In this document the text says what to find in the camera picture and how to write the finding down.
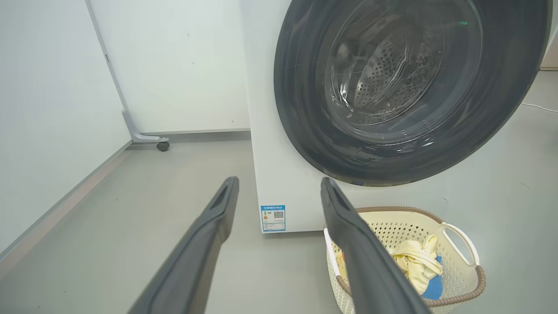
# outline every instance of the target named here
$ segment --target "blue cloth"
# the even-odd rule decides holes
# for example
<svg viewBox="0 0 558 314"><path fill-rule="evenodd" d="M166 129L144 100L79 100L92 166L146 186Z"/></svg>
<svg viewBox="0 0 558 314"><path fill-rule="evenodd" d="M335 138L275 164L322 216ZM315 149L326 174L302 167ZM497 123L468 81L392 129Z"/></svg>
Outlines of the blue cloth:
<svg viewBox="0 0 558 314"><path fill-rule="evenodd" d="M436 256L438 263L442 263L442 256ZM430 279L428 282L428 287L426 291L422 294L422 297L429 300L439 300L442 296L442 291L444 287L442 286L442 277L436 275L436 277Z"/></svg>

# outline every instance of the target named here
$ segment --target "yellow cloth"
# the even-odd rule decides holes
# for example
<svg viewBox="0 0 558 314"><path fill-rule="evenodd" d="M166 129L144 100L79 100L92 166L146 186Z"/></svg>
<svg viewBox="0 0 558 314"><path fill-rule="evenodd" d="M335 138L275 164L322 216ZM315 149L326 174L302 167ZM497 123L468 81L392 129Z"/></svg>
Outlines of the yellow cloth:
<svg viewBox="0 0 558 314"><path fill-rule="evenodd" d="M395 263L405 272L420 295L426 291L430 279L442 275L442 265L436 260L434 252L437 242L436 235L427 236L422 244L407 240L401 242L392 253Z"/></svg>
<svg viewBox="0 0 558 314"><path fill-rule="evenodd" d="M339 252L335 253L335 260L337 261L337 267L339 269L339 274L343 279L349 283L349 276L347 276L347 269L345 267L345 260L343 260L343 253L339 250Z"/></svg>

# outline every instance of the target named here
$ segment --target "metal stand leg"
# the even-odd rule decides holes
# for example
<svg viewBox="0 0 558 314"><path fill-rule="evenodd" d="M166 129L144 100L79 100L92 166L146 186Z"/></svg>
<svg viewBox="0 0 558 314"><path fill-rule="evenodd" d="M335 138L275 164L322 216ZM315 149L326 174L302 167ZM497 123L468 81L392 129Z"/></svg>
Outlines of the metal stand leg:
<svg viewBox="0 0 558 314"><path fill-rule="evenodd" d="M128 130L130 131L130 135L132 136L132 141L134 143L167 142L169 140L166 137L143 135L139 133L136 129L136 125L134 125L134 122L132 121L130 113L126 109L122 109L122 116L124 116L124 121L126 121L126 125L128 126Z"/></svg>
<svg viewBox="0 0 558 314"><path fill-rule="evenodd" d="M97 39L99 39L99 44L101 45L101 49L103 50L103 54L105 56L105 61L107 62L108 70L110 75L112 76L112 80L114 82L114 86L116 87L116 91L118 92L118 96L120 97L120 101L122 102L122 116L124 116L124 121L126 122L126 126L128 126L128 131L132 136L132 141L134 143L158 143L157 148L160 151L167 151L169 150L170 144L169 139L166 137L159 137L159 136L151 136L151 135L143 135L138 132L136 125L132 121L132 117L128 112L128 104L124 99L124 95L122 94L122 90L120 89L120 84L118 83L118 79L116 78L116 74L114 73L114 69L112 67L112 63L110 63L110 59L108 57L107 48L104 45L103 38L101 37L101 33L99 31L99 25L97 25L97 19L95 18L95 14L93 13L93 8L91 7L91 1L85 0L85 4L87 5L87 10L89 11L89 16L91 17L91 22L93 23L93 27L95 28L95 33L97 33Z"/></svg>

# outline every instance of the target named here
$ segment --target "door glass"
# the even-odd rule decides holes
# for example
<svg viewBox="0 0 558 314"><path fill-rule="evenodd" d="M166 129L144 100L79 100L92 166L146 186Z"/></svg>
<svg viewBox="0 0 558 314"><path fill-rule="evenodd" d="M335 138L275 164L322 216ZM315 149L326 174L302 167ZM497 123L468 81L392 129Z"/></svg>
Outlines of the door glass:
<svg viewBox="0 0 558 314"><path fill-rule="evenodd" d="M411 141L452 113L475 77L482 26L471 1L363 1L326 64L337 128L378 144Z"/></svg>

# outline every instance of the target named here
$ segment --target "sticker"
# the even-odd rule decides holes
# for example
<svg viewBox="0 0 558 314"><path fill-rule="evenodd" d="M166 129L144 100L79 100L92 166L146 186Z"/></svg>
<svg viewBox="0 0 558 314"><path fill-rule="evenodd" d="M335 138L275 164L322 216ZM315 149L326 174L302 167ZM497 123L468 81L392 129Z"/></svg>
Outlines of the sticker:
<svg viewBox="0 0 558 314"><path fill-rule="evenodd" d="M285 205L262 206L263 232L285 231Z"/></svg>

